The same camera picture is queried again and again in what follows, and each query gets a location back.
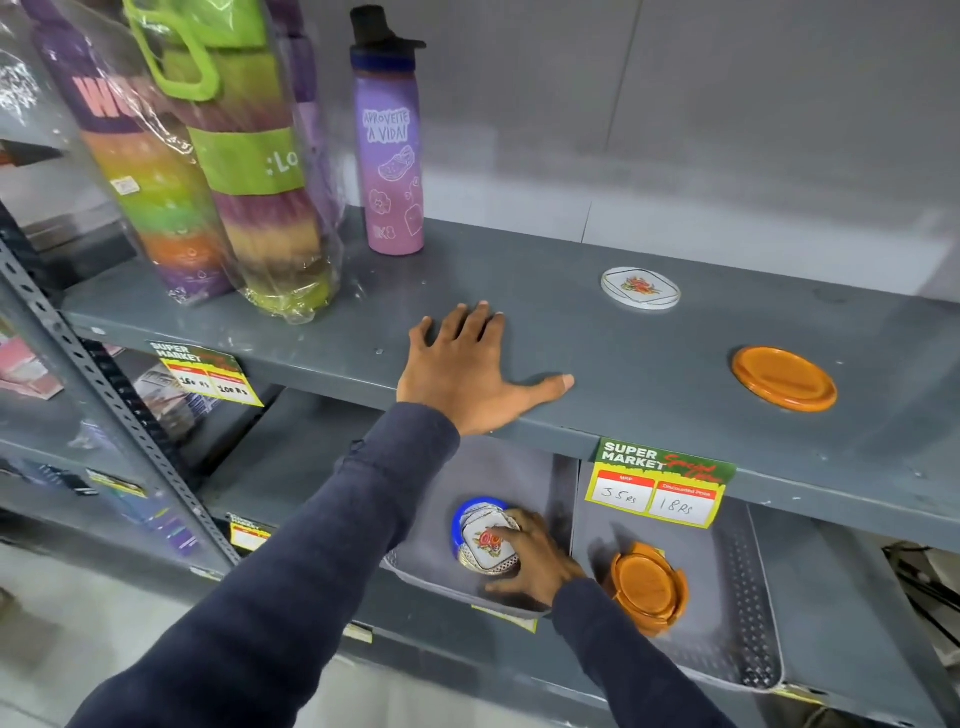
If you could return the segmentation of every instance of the floor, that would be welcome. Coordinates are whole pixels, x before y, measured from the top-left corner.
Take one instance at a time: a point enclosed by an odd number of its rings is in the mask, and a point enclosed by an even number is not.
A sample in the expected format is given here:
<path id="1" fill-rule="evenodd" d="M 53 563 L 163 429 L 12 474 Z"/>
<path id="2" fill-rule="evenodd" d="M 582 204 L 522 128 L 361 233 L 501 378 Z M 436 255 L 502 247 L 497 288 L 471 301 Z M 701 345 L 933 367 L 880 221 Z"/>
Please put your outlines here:
<path id="1" fill-rule="evenodd" d="M 0 544 L 0 725 L 61 728 L 101 681 L 132 664 L 186 604 Z M 543 728 L 524 714 L 338 657 L 298 728 Z"/>

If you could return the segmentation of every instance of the green bottle handle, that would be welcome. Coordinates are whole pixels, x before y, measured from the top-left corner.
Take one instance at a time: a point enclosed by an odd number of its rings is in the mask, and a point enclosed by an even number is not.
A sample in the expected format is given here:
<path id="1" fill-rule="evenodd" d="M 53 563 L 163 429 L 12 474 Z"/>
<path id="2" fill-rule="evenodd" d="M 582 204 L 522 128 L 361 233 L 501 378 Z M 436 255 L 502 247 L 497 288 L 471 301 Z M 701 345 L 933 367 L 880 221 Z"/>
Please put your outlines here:
<path id="1" fill-rule="evenodd" d="M 140 53 L 143 54 L 150 73 L 167 96 L 184 101 L 203 102 L 216 98 L 220 93 L 221 78 L 217 72 L 213 59 L 209 51 L 194 36 L 190 24 L 175 12 L 167 9 L 156 11 L 145 11 L 133 4 L 134 0 L 123 0 L 124 9 L 127 11 L 127 18 L 130 19 L 130 29 L 136 44 L 140 46 Z M 153 50 L 143 34 L 143 23 L 155 23 L 165 25 L 177 33 L 186 45 L 190 58 L 197 64 L 200 71 L 200 80 L 191 83 L 187 81 L 173 81 L 163 75 L 163 71 L 156 62 Z"/>

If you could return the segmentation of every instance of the price tag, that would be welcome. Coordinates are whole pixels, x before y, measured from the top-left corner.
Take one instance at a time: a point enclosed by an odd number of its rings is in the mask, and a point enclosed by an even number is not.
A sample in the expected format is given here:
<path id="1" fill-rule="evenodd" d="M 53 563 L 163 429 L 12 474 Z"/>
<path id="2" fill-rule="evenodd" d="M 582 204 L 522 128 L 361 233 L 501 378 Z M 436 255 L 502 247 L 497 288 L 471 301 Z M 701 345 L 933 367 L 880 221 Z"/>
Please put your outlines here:
<path id="1" fill-rule="evenodd" d="M 657 486 L 657 497 L 650 508 L 650 515 L 668 521 L 707 525 L 716 500 L 716 491 L 663 481 Z"/>
<path id="2" fill-rule="evenodd" d="M 597 448 L 587 500 L 635 516 L 709 528 L 733 463 L 604 438 Z"/>
<path id="3" fill-rule="evenodd" d="M 237 360 L 229 354 L 184 344 L 149 343 L 187 392 L 254 407 L 263 406 Z"/>
<path id="4" fill-rule="evenodd" d="M 241 519 L 228 514 L 230 519 L 230 542 L 247 551 L 256 551 L 267 543 L 270 538 L 270 529 L 262 523 Z"/>
<path id="5" fill-rule="evenodd" d="M 112 488 L 115 491 L 120 491 L 121 493 L 126 493 L 128 496 L 137 496 L 142 498 L 149 497 L 143 488 L 138 485 L 133 485 L 133 483 L 128 483 L 126 480 L 120 480 L 119 478 L 111 477 L 110 475 L 97 473 L 96 471 L 92 471 L 90 469 L 87 469 L 86 476 L 95 483 L 106 485 L 108 488 Z"/>
<path id="6" fill-rule="evenodd" d="M 480 607 L 480 606 L 477 606 L 476 604 L 470 604 L 470 606 L 473 607 L 473 609 L 475 609 L 477 612 L 483 612 L 484 614 L 488 614 L 491 617 L 504 619 L 505 621 L 508 621 L 510 624 L 515 624 L 517 627 L 520 627 L 521 629 L 525 629 L 527 632 L 529 632 L 532 635 L 537 634 L 536 619 L 525 619 L 523 617 L 514 617 L 513 615 L 505 615 L 500 612 L 497 612 L 494 609 L 487 609 L 487 607 Z"/>
<path id="7" fill-rule="evenodd" d="M 656 486 L 657 481 L 652 477 L 600 471 L 593 490 L 593 502 L 606 503 L 634 513 L 646 513 Z"/>

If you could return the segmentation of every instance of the gray fabric bin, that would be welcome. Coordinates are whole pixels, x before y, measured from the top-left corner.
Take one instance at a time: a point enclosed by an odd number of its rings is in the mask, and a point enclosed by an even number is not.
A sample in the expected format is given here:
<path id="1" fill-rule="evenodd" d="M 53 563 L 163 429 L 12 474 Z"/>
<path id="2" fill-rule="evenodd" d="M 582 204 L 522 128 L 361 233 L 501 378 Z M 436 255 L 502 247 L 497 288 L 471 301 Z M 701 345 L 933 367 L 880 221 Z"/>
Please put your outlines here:
<path id="1" fill-rule="evenodd" d="M 467 437 L 460 451 L 430 484 L 407 540 L 383 565 L 404 581 L 450 598 L 522 618 L 547 610 L 530 598 L 488 595 L 497 577 L 463 567 L 453 554 L 450 524 L 471 498 L 490 496 L 542 513 L 550 533 L 569 552 L 579 462 L 493 437 Z"/>

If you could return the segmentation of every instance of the right hand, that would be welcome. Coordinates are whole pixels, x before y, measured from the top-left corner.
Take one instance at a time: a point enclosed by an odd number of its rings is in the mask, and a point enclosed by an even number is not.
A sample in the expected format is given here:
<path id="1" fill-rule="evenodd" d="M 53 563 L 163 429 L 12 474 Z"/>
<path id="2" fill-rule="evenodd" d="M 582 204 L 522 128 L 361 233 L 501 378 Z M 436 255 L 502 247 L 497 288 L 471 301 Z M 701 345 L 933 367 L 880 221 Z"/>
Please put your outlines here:
<path id="1" fill-rule="evenodd" d="M 543 516 L 519 508 L 507 511 L 507 515 L 516 521 L 520 530 L 498 526 L 491 528 L 490 532 L 514 548 L 520 561 L 520 573 L 512 579 L 491 582 L 487 591 L 526 594 L 553 607 L 553 600 L 564 584 L 587 575 L 577 562 L 560 551 L 547 531 Z"/>
<path id="2" fill-rule="evenodd" d="M 549 376 L 539 384 L 510 384 L 500 374 L 502 313 L 490 318 L 481 301 L 468 315 L 461 303 L 444 319 L 432 346 L 424 318 L 410 329 L 410 358 L 396 386 L 396 401 L 433 407 L 461 435 L 481 435 L 509 425 L 538 404 L 558 400 L 573 386 L 572 375 Z"/>

